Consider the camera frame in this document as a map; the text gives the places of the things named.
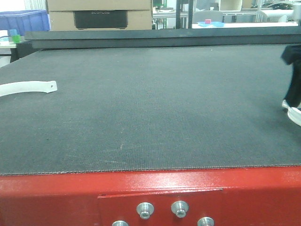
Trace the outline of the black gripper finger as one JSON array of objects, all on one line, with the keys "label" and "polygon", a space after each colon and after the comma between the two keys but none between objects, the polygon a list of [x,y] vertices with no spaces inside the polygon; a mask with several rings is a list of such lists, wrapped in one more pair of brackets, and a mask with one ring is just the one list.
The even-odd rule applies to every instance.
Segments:
[{"label": "black gripper finger", "polygon": [[292,65],[293,73],[289,89],[282,101],[282,107],[301,106],[301,45],[290,45],[284,49],[281,58]]}]

